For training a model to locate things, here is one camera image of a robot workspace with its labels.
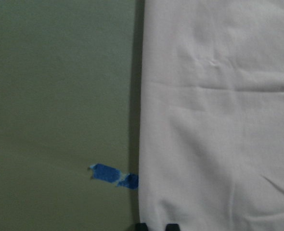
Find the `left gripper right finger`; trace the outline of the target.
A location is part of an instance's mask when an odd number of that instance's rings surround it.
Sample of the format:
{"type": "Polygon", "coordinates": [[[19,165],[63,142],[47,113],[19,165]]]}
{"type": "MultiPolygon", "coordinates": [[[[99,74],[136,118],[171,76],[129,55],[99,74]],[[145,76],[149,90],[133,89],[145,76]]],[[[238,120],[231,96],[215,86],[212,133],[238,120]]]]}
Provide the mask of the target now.
{"type": "Polygon", "coordinates": [[[177,223],[169,223],[166,225],[165,231],[180,231],[180,226],[177,223]]]}

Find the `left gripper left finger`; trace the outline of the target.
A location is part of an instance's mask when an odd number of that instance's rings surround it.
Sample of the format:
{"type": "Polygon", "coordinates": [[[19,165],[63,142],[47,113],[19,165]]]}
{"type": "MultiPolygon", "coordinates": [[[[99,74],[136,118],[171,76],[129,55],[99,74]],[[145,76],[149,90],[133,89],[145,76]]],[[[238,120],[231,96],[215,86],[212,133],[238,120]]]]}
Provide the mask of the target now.
{"type": "Polygon", "coordinates": [[[148,231],[148,226],[146,223],[136,223],[135,231],[148,231]]]}

